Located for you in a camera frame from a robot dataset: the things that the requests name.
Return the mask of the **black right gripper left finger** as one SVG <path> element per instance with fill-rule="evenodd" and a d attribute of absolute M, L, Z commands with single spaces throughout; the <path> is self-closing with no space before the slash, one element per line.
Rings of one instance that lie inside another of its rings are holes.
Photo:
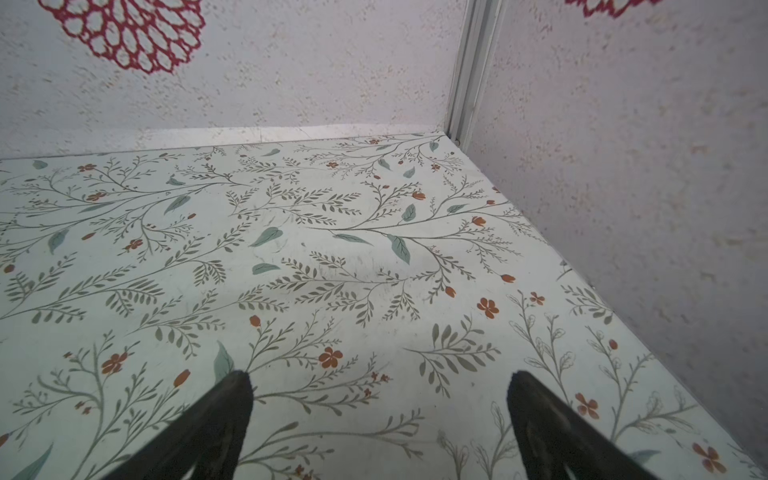
<path fill-rule="evenodd" d="M 232 479 L 253 409 L 250 378 L 234 370 L 108 479 Z"/>

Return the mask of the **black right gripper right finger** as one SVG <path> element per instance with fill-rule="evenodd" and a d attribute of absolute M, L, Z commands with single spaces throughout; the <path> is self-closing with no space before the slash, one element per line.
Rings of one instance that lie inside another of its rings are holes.
<path fill-rule="evenodd" d="M 530 479 L 652 479 L 531 373 L 512 374 L 507 408 Z"/>

